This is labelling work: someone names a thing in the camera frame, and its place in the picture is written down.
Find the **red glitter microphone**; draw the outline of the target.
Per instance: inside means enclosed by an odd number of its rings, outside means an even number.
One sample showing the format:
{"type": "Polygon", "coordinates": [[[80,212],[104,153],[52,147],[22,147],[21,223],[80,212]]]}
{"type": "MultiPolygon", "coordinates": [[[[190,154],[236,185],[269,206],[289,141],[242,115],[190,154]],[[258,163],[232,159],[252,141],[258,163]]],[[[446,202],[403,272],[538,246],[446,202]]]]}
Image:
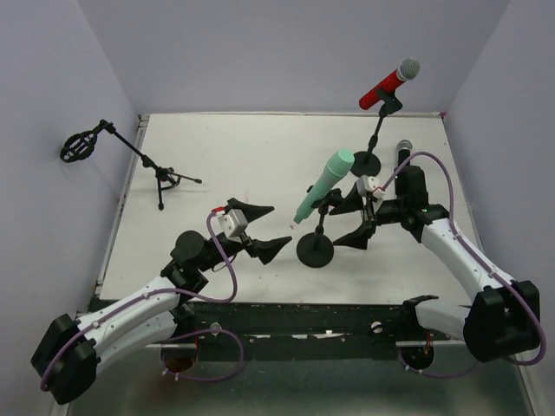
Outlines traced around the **red glitter microphone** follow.
{"type": "Polygon", "coordinates": [[[393,94],[403,83],[412,81],[419,74],[420,69],[421,65],[416,59],[406,58],[402,60],[393,72],[360,98],[359,108],[362,110],[370,109],[380,100],[379,90],[386,94],[393,94]]]}

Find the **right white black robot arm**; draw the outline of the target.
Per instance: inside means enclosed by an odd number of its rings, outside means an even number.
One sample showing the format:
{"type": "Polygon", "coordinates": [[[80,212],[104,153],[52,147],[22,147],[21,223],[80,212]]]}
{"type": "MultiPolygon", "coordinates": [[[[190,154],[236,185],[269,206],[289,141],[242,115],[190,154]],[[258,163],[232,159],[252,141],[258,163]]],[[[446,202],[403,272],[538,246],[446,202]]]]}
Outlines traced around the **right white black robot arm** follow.
{"type": "Polygon", "coordinates": [[[363,176],[332,215],[360,212],[361,225],[335,241],[337,246],[364,250],[375,230],[399,224],[449,269],[467,293],[470,306],[456,306],[433,296],[405,302],[408,322],[464,341],[479,362],[511,359],[536,350],[527,366],[541,361],[546,352],[545,331],[540,324],[539,290],[530,281],[517,281],[498,268],[462,232],[453,211],[432,204],[424,171],[406,165],[390,180],[395,197],[384,197],[385,186],[363,176]]]}

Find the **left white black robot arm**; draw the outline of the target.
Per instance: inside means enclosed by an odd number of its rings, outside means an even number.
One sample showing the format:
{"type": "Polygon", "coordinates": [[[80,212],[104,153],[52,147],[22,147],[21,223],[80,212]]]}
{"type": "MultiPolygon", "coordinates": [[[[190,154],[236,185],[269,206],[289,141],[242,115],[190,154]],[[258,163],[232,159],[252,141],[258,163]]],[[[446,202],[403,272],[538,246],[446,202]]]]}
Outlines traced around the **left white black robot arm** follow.
{"type": "Polygon", "coordinates": [[[186,302],[212,300],[201,293],[208,283],[204,273],[219,263],[228,269],[232,292],[218,302],[233,301],[238,278],[232,257],[244,251],[266,265],[292,240],[287,236],[260,241],[247,234],[249,223],[273,210],[231,198],[208,214],[208,237],[197,231],[178,236],[169,264],[143,288],[94,313],[55,318],[30,359],[41,378],[41,390],[50,393],[57,404],[66,405],[84,394],[101,370],[126,354],[173,337],[186,302]],[[219,221],[220,233],[211,227],[213,219],[219,221]]]}

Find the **mint green microphone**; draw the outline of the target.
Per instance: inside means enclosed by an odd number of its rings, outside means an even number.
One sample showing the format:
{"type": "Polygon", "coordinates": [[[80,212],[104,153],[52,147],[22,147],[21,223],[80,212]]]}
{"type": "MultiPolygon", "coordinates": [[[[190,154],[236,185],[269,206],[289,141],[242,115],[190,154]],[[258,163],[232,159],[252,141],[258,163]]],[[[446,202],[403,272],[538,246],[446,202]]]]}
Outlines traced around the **mint green microphone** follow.
{"type": "Polygon", "coordinates": [[[314,211],[313,204],[324,198],[328,192],[349,172],[355,163],[355,156],[350,150],[341,149],[326,162],[315,184],[310,188],[293,218],[294,224],[300,224],[314,211]]]}

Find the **short black round-base mic stand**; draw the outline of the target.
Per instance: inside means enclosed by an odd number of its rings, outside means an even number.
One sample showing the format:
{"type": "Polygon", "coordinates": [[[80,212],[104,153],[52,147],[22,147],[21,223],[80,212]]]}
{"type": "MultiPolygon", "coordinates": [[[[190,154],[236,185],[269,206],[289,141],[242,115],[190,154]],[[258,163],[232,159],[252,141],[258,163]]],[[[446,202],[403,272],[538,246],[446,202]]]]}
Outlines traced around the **short black round-base mic stand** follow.
{"type": "Polygon", "coordinates": [[[297,243],[297,257],[302,264],[313,269],[322,268],[330,263],[334,256],[334,245],[324,235],[323,223],[330,208],[337,207],[342,200],[339,188],[331,189],[327,194],[316,199],[311,208],[317,209],[319,220],[312,233],[305,234],[297,243]]]}

